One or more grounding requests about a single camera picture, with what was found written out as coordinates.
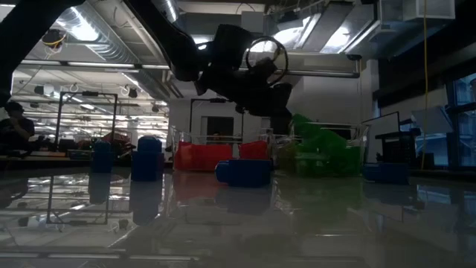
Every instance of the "robotic arm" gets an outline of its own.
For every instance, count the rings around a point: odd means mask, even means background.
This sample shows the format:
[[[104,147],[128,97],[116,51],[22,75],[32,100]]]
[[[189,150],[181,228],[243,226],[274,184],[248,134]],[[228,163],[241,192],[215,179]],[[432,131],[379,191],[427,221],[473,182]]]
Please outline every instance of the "robotic arm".
[[[277,84],[286,75],[288,55],[276,39],[268,36],[254,40],[253,35],[234,25],[220,25],[212,42],[199,50],[186,34],[149,1],[124,0],[135,17],[159,45],[170,70],[178,80],[193,81],[198,95],[208,89],[237,105],[237,112],[248,110],[256,116],[290,116],[286,108],[292,85]],[[255,66],[248,61],[249,48],[258,42],[271,41],[277,45],[274,59],[266,57]],[[245,52],[248,70],[238,71]],[[277,70],[274,61],[280,53],[286,57],[285,71],[275,81],[268,79]]]
[[[0,107],[10,98],[12,73],[29,51],[41,39],[60,14],[84,0],[10,0],[16,7],[0,24],[0,42],[3,54],[0,68]],[[170,70],[178,80],[193,81],[198,95],[212,90],[233,101],[238,112],[248,110],[256,116],[285,116],[290,113],[286,104],[292,86],[277,84],[286,75],[286,49],[272,37],[254,40],[253,35],[234,25],[220,25],[215,38],[206,49],[199,50],[192,37],[169,22],[150,0],[123,0],[135,17],[158,44]],[[266,57],[255,66],[248,62],[249,49],[262,41],[277,45],[274,59]],[[239,71],[244,53],[248,70]],[[286,68],[279,78],[268,83],[277,70],[274,61],[284,53]]]

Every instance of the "yellow cable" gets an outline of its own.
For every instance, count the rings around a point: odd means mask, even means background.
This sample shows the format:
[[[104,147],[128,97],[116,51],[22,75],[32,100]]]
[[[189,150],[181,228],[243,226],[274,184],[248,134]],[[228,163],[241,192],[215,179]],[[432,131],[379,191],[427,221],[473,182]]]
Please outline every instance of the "yellow cable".
[[[54,42],[43,42],[43,44],[45,44],[45,45],[57,45],[57,44],[61,43],[65,38],[66,38],[66,35],[64,35],[64,36],[62,37],[62,39],[60,39],[60,40],[58,40],[58,41],[54,41]]]
[[[426,2],[423,1],[423,46],[425,47],[425,117],[423,119],[423,156],[422,167],[425,169],[425,154],[426,154],[426,125],[427,125],[427,111],[428,111],[428,49],[427,49],[427,32],[426,32]]]

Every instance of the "shiny floor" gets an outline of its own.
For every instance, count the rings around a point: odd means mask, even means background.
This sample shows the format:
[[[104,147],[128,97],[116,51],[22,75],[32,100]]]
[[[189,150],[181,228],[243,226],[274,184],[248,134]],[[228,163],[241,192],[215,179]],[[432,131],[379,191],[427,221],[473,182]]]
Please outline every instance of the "shiny floor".
[[[0,178],[0,267],[474,267],[476,185],[87,170]]]

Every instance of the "ductwork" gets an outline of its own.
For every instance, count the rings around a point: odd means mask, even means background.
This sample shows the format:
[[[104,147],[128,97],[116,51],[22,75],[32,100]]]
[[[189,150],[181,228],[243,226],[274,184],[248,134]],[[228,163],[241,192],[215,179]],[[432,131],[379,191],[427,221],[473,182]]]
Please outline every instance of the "ductwork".
[[[67,9],[57,23],[80,41],[95,41],[107,45],[87,45],[108,63],[139,63],[119,36],[104,22],[97,11],[88,3]],[[170,93],[148,71],[127,74],[137,80],[138,85],[152,98],[168,100]]]
[[[170,22],[179,18],[179,7],[175,0],[152,0],[152,3],[158,10],[165,13]]]

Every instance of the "blue foam block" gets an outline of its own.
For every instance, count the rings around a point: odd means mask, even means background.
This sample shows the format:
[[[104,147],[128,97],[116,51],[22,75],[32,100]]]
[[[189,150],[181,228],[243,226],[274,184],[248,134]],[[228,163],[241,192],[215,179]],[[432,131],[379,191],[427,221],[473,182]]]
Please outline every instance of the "blue foam block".
[[[234,159],[220,161],[215,168],[219,182],[231,187],[259,188],[271,181],[271,161]]]
[[[134,182],[155,182],[164,173],[164,154],[162,143],[152,137],[139,139],[138,150],[132,153],[132,174]]]
[[[399,163],[366,164],[362,173],[365,179],[372,182],[408,184],[410,168]]]
[[[111,151],[111,144],[107,141],[96,141],[92,155],[92,173],[111,173],[114,164],[114,153]]]

